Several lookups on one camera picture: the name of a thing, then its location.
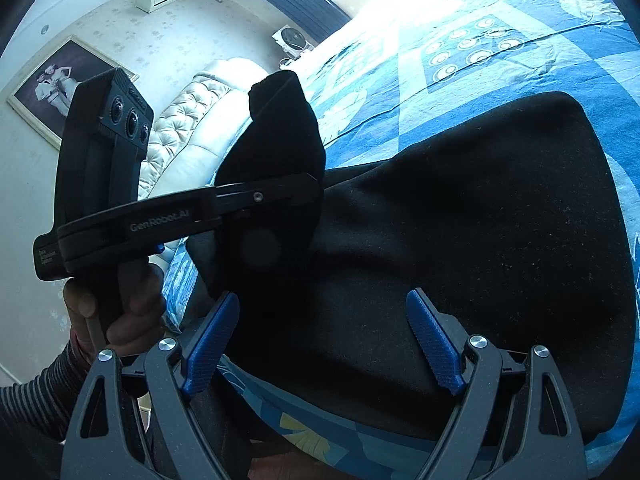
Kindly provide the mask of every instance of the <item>black cloth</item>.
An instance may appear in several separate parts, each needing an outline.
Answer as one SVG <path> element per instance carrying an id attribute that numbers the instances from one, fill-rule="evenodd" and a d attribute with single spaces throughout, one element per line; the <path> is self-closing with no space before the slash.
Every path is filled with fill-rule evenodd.
<path id="1" fill-rule="evenodd" d="M 312 112 L 296 105 L 297 78 L 270 76 L 250 100 L 258 94 L 259 113 L 252 106 L 254 123 L 216 184 L 300 171 L 321 179 L 324 153 Z M 406 321 L 404 298 L 421 286 L 500 348 L 549 347 L 585 441 L 613 425 L 635 291 L 609 167 L 574 99 L 514 101 L 346 176 L 322 203 L 256 213 L 209 240 L 211 295 L 228 289 L 241 302 L 226 351 L 236 364 L 328 412 L 435 440 L 454 399 Z M 262 267 L 239 256 L 262 253 L 271 255 Z"/>

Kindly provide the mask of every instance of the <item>bed sheet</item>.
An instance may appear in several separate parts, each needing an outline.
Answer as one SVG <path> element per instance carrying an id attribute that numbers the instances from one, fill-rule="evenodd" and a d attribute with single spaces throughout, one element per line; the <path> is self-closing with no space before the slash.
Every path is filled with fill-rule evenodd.
<path id="1" fill-rule="evenodd" d="M 611 0 L 373 0 L 292 69 L 318 117 L 327 168 L 390 158 L 519 97 L 572 95 L 606 152 L 638 286 L 640 44 Z M 183 253 L 165 283 L 176 320 L 195 272 Z M 590 476 L 639 418 L 637 339 L 620 418 L 586 447 Z"/>

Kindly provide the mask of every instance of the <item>framed wedding photo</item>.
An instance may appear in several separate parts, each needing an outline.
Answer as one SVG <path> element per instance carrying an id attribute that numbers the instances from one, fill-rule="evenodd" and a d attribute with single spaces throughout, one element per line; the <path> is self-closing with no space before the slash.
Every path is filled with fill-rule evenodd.
<path id="1" fill-rule="evenodd" d="M 66 116 L 76 87 L 111 68 L 122 68 L 132 81 L 138 76 L 72 36 L 59 44 L 20 86 L 8 102 L 41 136 L 60 148 Z"/>

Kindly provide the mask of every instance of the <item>silver screw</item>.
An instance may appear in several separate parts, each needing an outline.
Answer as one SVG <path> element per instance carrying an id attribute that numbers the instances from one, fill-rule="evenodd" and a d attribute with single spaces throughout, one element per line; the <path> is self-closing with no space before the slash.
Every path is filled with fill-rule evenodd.
<path id="1" fill-rule="evenodd" d="M 533 351 L 538 357 L 549 357 L 549 348 L 547 348 L 546 346 L 535 345 L 533 347 Z"/>
<path id="2" fill-rule="evenodd" d="M 109 350 L 108 348 L 105 348 L 98 354 L 98 361 L 102 361 L 102 362 L 111 361 L 112 357 L 113 357 L 113 351 Z"/>
<path id="3" fill-rule="evenodd" d="M 162 341 L 158 343 L 158 348 L 163 352 L 173 350 L 175 348 L 175 339 L 171 339 L 170 337 L 162 339 Z"/>
<path id="4" fill-rule="evenodd" d="M 487 346 L 487 340 L 484 336 L 481 335 L 473 335 L 469 338 L 469 342 L 471 346 L 475 348 L 484 348 Z"/>

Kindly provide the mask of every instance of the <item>person's hand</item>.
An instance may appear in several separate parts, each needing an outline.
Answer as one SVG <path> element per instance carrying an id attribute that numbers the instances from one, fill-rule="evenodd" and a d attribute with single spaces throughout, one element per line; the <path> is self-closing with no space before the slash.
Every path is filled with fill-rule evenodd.
<path id="1" fill-rule="evenodd" d="M 124 314 L 107 329 L 111 348 L 119 356 L 148 351 L 164 334 L 162 314 L 166 302 L 162 296 L 162 270 L 147 259 L 121 264 L 118 269 L 120 296 Z M 86 320 L 97 315 L 95 297 L 71 278 L 65 283 L 63 297 L 76 333 L 82 357 L 91 364 L 95 349 Z"/>

